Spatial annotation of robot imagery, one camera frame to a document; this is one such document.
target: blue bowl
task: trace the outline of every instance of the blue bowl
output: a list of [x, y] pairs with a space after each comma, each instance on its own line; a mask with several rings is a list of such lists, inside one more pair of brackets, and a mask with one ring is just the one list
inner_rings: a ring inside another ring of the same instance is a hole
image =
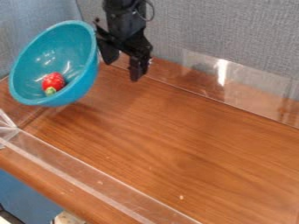
[[[9, 91], [25, 105], [57, 107], [74, 102], [97, 76], [97, 44], [92, 27], [66, 21], [48, 28], [22, 49], [9, 73]], [[66, 86], [53, 95], [42, 92], [42, 77], [58, 72]]]

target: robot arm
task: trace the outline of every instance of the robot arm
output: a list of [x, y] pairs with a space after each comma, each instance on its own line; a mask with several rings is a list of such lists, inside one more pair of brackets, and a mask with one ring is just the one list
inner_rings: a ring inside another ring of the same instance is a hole
[[[106, 13], [105, 31], [97, 27], [97, 47], [104, 62], [109, 65], [117, 60], [118, 51], [129, 56], [130, 81], [137, 81], [146, 73], [150, 51], [153, 47], [148, 42], [144, 30], [145, 22], [153, 19], [154, 8], [148, 0], [102, 0], [102, 9]], [[145, 5], [153, 9], [149, 20], [145, 19]]]

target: blue object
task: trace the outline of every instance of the blue object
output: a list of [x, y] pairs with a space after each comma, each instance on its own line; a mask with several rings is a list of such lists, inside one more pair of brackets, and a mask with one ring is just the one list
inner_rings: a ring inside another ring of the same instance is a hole
[[48, 224], [61, 208], [0, 169], [0, 203], [24, 223]]
[[[9, 74], [9, 91], [26, 105], [57, 107], [74, 102], [97, 76], [98, 56], [92, 27], [66, 21], [48, 28], [22, 49]], [[58, 72], [66, 86], [53, 95], [42, 92], [42, 77]]]

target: gray fabric wall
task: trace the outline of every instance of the gray fabric wall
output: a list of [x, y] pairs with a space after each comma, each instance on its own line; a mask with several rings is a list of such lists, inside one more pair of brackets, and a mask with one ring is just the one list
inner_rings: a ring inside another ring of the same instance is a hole
[[[182, 63], [182, 49], [299, 77], [297, 0], [152, 0], [153, 54]], [[101, 0], [77, 0], [84, 19], [105, 18]]]
[[68, 19], [81, 19], [76, 0], [0, 0], [0, 77], [34, 35]]

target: strawberry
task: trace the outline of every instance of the strawberry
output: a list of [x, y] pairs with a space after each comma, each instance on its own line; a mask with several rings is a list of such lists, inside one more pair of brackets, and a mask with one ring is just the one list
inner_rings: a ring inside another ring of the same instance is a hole
[[64, 88], [65, 81], [62, 79], [62, 76], [60, 73], [49, 73], [42, 78], [41, 81], [41, 89], [46, 96], [53, 95], [57, 91], [60, 91]]

